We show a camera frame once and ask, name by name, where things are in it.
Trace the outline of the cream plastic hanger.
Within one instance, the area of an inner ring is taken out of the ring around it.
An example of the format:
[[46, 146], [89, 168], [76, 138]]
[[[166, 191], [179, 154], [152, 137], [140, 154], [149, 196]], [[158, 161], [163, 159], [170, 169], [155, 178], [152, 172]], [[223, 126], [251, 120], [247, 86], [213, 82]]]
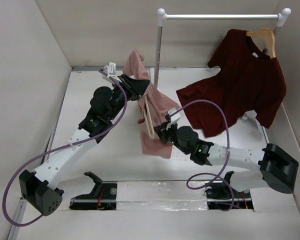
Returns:
[[153, 88], [152, 86], [150, 87], [151, 93], [145, 93], [144, 94], [144, 111], [143, 111], [143, 117], [145, 120], [146, 124], [146, 129], [147, 129], [147, 134], [150, 139], [155, 138], [155, 130], [153, 127], [153, 121], [151, 117], [151, 111], [149, 107], [149, 102], [152, 100], [152, 93], [153, 93]]

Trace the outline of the pink t shirt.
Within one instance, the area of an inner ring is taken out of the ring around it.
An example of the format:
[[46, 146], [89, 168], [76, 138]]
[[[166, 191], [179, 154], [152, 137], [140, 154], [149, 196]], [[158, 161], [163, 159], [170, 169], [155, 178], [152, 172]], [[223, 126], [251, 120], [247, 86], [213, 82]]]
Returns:
[[[146, 67], [143, 64], [145, 57], [138, 52], [137, 49], [134, 49], [123, 68], [123, 74], [128, 77], [134, 77], [135, 80], [151, 80], [151, 77], [148, 74]], [[173, 101], [171, 98], [161, 93], [157, 87], [150, 83], [148, 88], [146, 89], [144, 95], [146, 93], [151, 93], [151, 89], [153, 88], [152, 100], [149, 102], [150, 113], [153, 123], [153, 128], [160, 126], [162, 123], [166, 121], [165, 115], [172, 108], [179, 108], [179, 105]], [[164, 144], [160, 141], [157, 133], [155, 132], [154, 139], [150, 139], [148, 136], [148, 131], [146, 127], [145, 118], [143, 115], [144, 111], [144, 95], [137, 101], [139, 111], [141, 113], [141, 118], [138, 120], [138, 124], [141, 127], [140, 132], [140, 141], [141, 141], [141, 149], [142, 153], [145, 155], [162, 157], [165, 159], [169, 159], [172, 155], [172, 144]]]

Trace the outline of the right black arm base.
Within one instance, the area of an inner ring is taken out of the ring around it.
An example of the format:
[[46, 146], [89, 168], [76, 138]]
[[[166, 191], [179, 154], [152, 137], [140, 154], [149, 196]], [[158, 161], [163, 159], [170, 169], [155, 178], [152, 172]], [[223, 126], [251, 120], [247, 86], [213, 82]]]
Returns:
[[[253, 202], [251, 193], [248, 190], [247, 192], [233, 191], [233, 207], [234, 210], [253, 210]], [[222, 181], [214, 181], [208, 185], [203, 195], [207, 200], [207, 209], [208, 210], [221, 210], [226, 211], [230, 208], [232, 203], [232, 195], [228, 186]]]

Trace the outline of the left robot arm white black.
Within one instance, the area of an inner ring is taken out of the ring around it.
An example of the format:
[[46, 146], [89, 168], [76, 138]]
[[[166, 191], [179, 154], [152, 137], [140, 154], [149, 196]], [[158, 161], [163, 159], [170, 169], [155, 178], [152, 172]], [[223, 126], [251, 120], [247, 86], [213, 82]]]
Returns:
[[139, 100], [150, 85], [149, 80], [136, 80], [122, 74], [113, 87], [97, 88], [90, 109], [69, 139], [69, 146], [57, 150], [33, 171], [19, 175], [22, 197], [42, 216], [49, 216], [61, 204], [63, 190], [58, 189], [62, 177], [91, 148], [95, 147], [113, 126], [112, 121], [126, 108], [128, 101]]

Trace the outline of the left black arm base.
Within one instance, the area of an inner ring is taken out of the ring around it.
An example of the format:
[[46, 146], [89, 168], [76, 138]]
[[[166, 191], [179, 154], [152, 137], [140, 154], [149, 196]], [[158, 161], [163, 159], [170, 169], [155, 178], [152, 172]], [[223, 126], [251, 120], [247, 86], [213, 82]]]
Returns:
[[84, 173], [94, 186], [90, 193], [81, 194], [70, 200], [69, 208], [76, 211], [112, 211], [117, 209], [117, 181], [103, 181], [92, 172]]

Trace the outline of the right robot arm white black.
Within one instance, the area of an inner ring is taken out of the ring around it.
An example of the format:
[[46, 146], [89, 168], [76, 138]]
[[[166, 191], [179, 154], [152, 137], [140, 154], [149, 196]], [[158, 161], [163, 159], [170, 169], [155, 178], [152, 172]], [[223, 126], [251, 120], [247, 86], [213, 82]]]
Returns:
[[154, 131], [164, 143], [171, 143], [198, 165], [229, 166], [243, 169], [242, 172], [229, 171], [221, 191], [227, 197], [249, 189], [270, 187], [283, 193], [292, 194], [299, 163], [276, 144], [268, 143], [260, 149], [230, 148], [201, 140], [189, 126], [168, 126], [167, 123], [155, 127]]

